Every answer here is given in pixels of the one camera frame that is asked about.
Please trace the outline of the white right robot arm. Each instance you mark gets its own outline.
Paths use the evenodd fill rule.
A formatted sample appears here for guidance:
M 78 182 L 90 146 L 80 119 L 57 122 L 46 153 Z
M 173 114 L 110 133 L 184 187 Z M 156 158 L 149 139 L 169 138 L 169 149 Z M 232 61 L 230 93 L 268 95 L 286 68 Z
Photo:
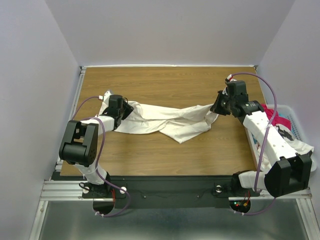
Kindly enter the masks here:
M 257 165 L 256 171 L 245 171 L 230 182 L 231 192 L 242 195 L 248 189 L 268 191 L 275 198 L 305 190 L 309 185 L 312 159 L 298 153 L 274 126 L 269 123 L 262 105 L 250 101 L 244 81 L 227 81 L 220 92 L 218 107 L 225 114 L 238 118 L 261 146 L 260 156 L 266 156 L 269 166 Z

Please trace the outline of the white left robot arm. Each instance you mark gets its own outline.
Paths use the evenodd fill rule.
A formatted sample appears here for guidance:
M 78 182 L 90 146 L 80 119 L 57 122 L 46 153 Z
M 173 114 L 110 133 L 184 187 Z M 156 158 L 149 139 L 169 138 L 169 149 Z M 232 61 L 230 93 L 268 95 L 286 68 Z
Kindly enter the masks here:
M 102 102 L 97 115 L 67 123 L 59 158 L 74 165 L 86 178 L 87 182 L 79 185 L 84 194 L 100 198 L 114 196 L 115 187 L 99 164 L 104 146 L 98 143 L 99 136 L 104 138 L 107 132 L 135 135 L 160 132 L 182 144 L 210 130 L 219 116 L 210 110 L 211 105 L 171 108 L 142 104 L 110 90 L 97 99 Z

